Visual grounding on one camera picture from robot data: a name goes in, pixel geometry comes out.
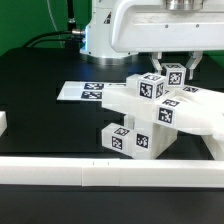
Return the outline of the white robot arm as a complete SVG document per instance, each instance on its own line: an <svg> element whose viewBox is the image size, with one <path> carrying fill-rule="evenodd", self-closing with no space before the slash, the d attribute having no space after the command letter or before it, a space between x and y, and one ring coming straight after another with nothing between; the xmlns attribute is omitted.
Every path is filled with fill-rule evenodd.
<svg viewBox="0 0 224 224"><path fill-rule="evenodd" d="M118 64L141 52L156 70L164 52L188 52L193 71L205 51L224 50L224 0L92 0L83 58Z"/></svg>

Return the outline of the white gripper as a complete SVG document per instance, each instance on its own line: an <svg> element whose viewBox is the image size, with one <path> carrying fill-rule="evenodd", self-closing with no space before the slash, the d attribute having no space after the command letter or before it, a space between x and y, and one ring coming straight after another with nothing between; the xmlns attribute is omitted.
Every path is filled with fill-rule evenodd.
<svg viewBox="0 0 224 224"><path fill-rule="evenodd" d="M224 50L224 0L116 0L110 45L117 52L152 52L155 71L162 71L161 52L190 51L188 79L202 51Z"/></svg>

